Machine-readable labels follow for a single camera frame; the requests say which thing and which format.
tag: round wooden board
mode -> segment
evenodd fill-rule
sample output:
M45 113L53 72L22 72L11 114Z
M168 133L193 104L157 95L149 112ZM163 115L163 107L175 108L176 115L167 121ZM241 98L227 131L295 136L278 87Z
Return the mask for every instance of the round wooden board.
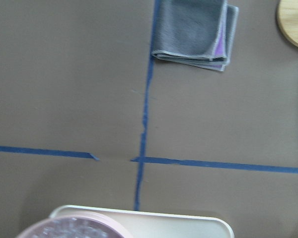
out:
M298 0L281 0L277 21L283 35L298 47Z

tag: folded towel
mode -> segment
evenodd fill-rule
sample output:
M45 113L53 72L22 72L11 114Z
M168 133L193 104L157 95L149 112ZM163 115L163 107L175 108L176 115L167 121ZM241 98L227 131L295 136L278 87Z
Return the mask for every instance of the folded towel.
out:
M161 0L152 55L158 59L224 71L238 8L226 0Z

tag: towel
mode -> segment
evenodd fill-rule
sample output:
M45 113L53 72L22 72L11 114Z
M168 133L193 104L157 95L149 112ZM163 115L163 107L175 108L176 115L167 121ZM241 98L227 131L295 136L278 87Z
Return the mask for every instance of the towel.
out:
M224 71L230 62L238 8L226 0L161 0L151 54Z

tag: blue tape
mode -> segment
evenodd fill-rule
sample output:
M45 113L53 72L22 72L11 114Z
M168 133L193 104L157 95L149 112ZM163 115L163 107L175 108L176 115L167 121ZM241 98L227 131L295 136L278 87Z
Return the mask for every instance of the blue tape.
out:
M251 171L298 174L298 168L294 168L294 167L249 165L249 164L210 162L210 161L198 161L198 160L174 160L174 159L155 158L155 157L136 157L132 161L139 162L139 163L152 163L152 164L165 164L165 165L176 164L176 165L198 166L198 167L207 167L207 168L251 170Z
M157 18L159 5L160 5L160 0L155 0L154 9L153 9L152 29L151 29L149 61L148 61L148 69L147 69L145 102L144 102L144 111L143 111L144 130L141 134L141 141L140 141L140 157L146 156L148 111L149 111L149 89L150 89L152 75L153 75L153 56L151 55L151 52L153 48L154 29L156 26L156 18ZM137 174L137 184L136 184L136 194L135 194L135 204L134 204L135 211L139 211L139 208L140 208L140 191L141 191L141 185L143 181L144 166L145 165L142 162L138 164L138 174Z
M52 156L65 156L65 157L77 157L77 158L87 158L99 160L99 158L88 152L75 152L75 151L62 151L62 150L45 150L45 149L31 149L31 148L21 148L21 147L9 147L0 146L1 152L10 153L23 153L23 154L36 154L36 155L52 155Z

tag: white plastic container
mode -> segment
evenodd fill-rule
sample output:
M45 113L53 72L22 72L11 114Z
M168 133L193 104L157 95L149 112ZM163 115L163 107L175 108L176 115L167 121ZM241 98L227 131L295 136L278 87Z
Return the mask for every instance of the white plastic container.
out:
M134 238L234 238L233 230L226 222L212 217L66 205L55 209L50 218L68 216L77 211L96 212L114 219Z

